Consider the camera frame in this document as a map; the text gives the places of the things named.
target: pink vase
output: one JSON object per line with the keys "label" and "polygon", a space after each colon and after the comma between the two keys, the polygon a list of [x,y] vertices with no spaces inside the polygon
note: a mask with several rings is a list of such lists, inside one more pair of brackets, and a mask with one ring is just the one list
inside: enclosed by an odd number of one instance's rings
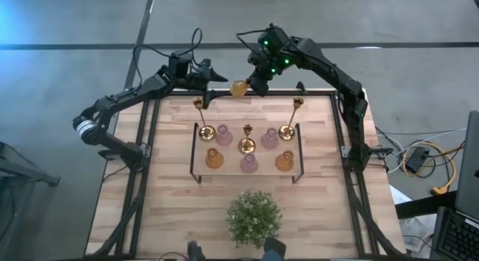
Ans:
{"label": "pink vase", "polygon": [[233,142],[233,134],[228,130],[226,125],[218,126],[218,133],[216,134],[216,143],[220,146],[228,146]]}
{"label": "pink vase", "polygon": [[257,170],[258,163],[252,153],[247,153],[245,157],[241,159],[239,166],[244,173],[251,174]]}
{"label": "pink vase", "polygon": [[276,129],[270,128],[261,136],[261,144],[266,149],[275,149],[279,144],[278,133]]}

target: green plant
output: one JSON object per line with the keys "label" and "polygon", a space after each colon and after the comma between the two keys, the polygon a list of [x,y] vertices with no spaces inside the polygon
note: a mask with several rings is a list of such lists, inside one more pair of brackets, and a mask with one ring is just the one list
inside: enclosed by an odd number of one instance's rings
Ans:
{"label": "green plant", "polygon": [[261,248],[268,237],[278,236],[281,209],[270,193],[241,192],[228,210],[228,229],[237,247],[253,244]]}

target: keyboard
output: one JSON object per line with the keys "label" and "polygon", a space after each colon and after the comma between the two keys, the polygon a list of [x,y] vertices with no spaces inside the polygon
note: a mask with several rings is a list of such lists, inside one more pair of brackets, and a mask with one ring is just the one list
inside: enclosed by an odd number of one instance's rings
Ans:
{"label": "keyboard", "polygon": [[443,219],[436,251],[451,260],[479,261],[479,228],[449,209]]}

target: wooden table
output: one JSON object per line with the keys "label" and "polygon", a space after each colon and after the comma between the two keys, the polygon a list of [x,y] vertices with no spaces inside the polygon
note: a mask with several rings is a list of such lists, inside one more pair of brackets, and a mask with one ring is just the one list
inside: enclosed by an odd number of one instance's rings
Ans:
{"label": "wooden table", "polygon": [[[164,99],[156,125],[137,257],[158,258],[168,251],[185,253],[186,243],[194,239],[207,258],[260,258],[261,249],[235,248],[225,220],[230,202],[246,189],[272,192],[283,209],[279,239],[287,245],[286,258],[356,257],[331,101],[328,96],[305,96],[304,100],[294,119],[294,123],[301,124],[305,164],[305,175],[297,184],[293,185],[291,178],[281,177],[206,176],[199,185],[189,174],[189,162],[192,131],[194,123],[201,121],[200,114],[192,105],[192,97]],[[286,123],[292,109],[291,96],[225,97],[212,101],[204,117],[212,125],[240,127],[249,123],[253,127],[268,127]],[[122,111],[115,136],[134,141],[140,113],[141,105]],[[376,146],[370,108],[364,130],[367,143]],[[123,162],[109,162],[105,175],[122,166]],[[395,247],[405,251],[384,169],[369,166],[364,177],[374,220]],[[127,178],[125,171],[103,183],[87,254],[101,246],[120,220]],[[361,223],[369,249],[364,227]],[[129,247],[129,232],[131,227],[126,233],[124,251]]]}

